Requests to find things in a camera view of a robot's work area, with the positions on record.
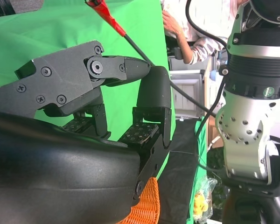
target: red tape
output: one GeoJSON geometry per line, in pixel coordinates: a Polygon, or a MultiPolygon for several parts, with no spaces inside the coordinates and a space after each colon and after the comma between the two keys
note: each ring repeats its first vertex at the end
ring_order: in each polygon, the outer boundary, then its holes
{"type": "Polygon", "coordinates": [[[126,35],[125,30],[116,22],[116,20],[111,16],[110,11],[108,9],[107,4],[105,3],[105,0],[102,0],[102,2],[95,6],[93,2],[86,2],[88,6],[93,8],[107,23],[109,23],[117,33],[119,33],[122,37],[126,35]]]}

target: white cabinet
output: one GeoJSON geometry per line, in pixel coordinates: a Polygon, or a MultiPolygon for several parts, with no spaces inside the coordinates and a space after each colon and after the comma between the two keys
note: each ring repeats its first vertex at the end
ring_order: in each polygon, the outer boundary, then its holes
{"type": "MultiPolygon", "coordinates": [[[[172,82],[190,97],[204,105],[202,74],[200,70],[170,71],[172,82]]],[[[202,110],[173,89],[177,117],[201,117],[202,110]]]]}

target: person's hand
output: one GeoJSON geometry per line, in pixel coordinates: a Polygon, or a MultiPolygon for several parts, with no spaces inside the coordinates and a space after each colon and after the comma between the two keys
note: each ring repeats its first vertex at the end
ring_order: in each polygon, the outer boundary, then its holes
{"type": "Polygon", "coordinates": [[[166,31],[179,35],[182,32],[182,28],[178,22],[168,12],[163,11],[163,24],[166,31]]]}

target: black cloth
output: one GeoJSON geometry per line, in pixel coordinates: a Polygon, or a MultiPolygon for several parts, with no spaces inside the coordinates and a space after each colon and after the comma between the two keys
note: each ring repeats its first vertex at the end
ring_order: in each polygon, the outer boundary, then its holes
{"type": "Polygon", "coordinates": [[[159,180],[161,213],[159,224],[185,224],[197,169],[194,153],[195,125],[198,119],[176,121],[170,155],[159,180]]]}

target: white shirt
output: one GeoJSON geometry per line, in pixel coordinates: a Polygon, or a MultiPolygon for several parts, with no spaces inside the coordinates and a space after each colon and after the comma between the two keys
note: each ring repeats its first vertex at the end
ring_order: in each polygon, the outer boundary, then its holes
{"type": "MultiPolygon", "coordinates": [[[[183,29],[188,42],[195,42],[190,64],[204,61],[215,50],[223,46],[193,29],[186,17],[187,0],[160,0],[162,10],[167,11],[183,29]]],[[[192,0],[189,14],[192,21],[201,29],[221,37],[227,42],[237,14],[237,0],[192,0]]],[[[166,35],[176,38],[170,32],[166,35]]]]}

